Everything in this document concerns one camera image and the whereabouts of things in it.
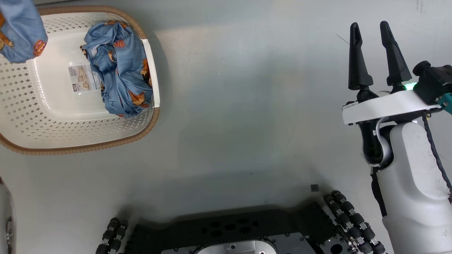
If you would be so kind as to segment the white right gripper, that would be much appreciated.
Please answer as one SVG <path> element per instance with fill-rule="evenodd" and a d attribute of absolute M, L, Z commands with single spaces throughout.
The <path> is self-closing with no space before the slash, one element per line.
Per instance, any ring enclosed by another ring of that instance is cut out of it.
<path fill-rule="evenodd" d="M 403 82 L 410 81 L 412 76 L 387 21 L 380 22 L 380 34 L 388 65 L 386 83 L 392 87 L 391 93 L 394 94 L 378 97 L 370 90 L 369 87 L 374 82 L 364 61 L 361 32 L 357 22 L 352 23 L 349 36 L 348 89 L 357 91 L 358 102 L 342 107 L 343 122 L 346 125 L 440 108 L 438 104 L 427 105 L 413 90 L 405 91 Z"/>

